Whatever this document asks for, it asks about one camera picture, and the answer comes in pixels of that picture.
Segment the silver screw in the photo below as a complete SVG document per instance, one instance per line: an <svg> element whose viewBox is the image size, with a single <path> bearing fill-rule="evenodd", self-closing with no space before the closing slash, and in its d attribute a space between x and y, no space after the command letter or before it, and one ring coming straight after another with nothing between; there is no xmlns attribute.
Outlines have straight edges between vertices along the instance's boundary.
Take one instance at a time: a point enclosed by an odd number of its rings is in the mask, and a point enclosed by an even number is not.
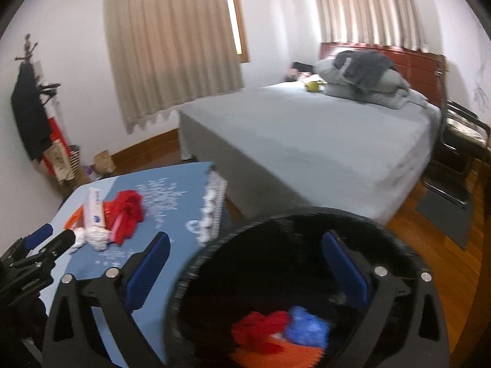
<svg viewBox="0 0 491 368"><path fill-rule="evenodd" d="M385 277L387 275L387 269L385 267L375 267L374 271L379 277Z"/></svg>
<svg viewBox="0 0 491 368"><path fill-rule="evenodd" d="M424 272L423 274L421 274L421 279L424 282L430 282L431 281L431 275L427 272Z"/></svg>
<svg viewBox="0 0 491 368"><path fill-rule="evenodd" d="M106 271L106 277L108 278L116 278L118 274L119 274L119 269L117 269L116 267L112 267Z"/></svg>
<svg viewBox="0 0 491 368"><path fill-rule="evenodd" d="M72 274L65 274L61 279L61 281L63 282L63 284L69 284L70 282L72 282L72 279L73 279Z"/></svg>

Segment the red-brown headboard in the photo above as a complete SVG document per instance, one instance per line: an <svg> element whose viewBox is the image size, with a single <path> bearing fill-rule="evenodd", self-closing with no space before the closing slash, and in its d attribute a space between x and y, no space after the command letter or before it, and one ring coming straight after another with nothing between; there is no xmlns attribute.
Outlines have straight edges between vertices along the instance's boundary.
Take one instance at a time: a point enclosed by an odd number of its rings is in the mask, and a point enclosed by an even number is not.
<svg viewBox="0 0 491 368"><path fill-rule="evenodd" d="M443 73L445 78L443 55L371 44L321 43L320 59L335 57L342 51L355 49L375 50L391 58L411 87L426 95L433 105L440 107L441 101L445 98L445 90L442 90L437 73Z"/></svg>

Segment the gray mat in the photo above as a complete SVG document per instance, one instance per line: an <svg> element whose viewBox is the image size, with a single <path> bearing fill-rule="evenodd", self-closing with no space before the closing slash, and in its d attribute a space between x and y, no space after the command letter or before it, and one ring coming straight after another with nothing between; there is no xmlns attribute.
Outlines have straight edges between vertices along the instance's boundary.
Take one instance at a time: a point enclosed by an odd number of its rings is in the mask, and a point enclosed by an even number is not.
<svg viewBox="0 0 491 368"><path fill-rule="evenodd" d="M467 248L469 233L474 219L474 202L464 209L431 190L419 201L416 211L435 224L447 237Z"/></svg>

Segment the wooden window frame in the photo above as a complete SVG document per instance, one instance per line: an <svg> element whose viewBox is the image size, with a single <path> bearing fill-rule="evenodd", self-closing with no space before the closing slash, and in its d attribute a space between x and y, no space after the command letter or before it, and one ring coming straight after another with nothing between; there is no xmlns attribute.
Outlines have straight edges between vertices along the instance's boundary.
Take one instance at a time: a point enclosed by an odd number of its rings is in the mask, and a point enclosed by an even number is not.
<svg viewBox="0 0 491 368"><path fill-rule="evenodd" d="M241 0L234 0L235 16L237 17L237 25L239 26L239 38L241 41L242 54L239 56L240 63L248 63L249 50L247 49L246 30L244 27L244 18L242 16Z"/></svg>

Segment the gray bedsheet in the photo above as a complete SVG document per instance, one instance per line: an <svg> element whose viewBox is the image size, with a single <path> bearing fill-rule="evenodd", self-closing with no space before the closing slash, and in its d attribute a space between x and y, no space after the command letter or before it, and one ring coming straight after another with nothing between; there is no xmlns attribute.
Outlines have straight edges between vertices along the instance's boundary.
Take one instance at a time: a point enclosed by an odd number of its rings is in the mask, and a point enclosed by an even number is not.
<svg viewBox="0 0 491 368"><path fill-rule="evenodd" d="M182 105L183 159L212 160L246 217L328 206L385 224L418 181L439 109L392 110L283 83Z"/></svg>

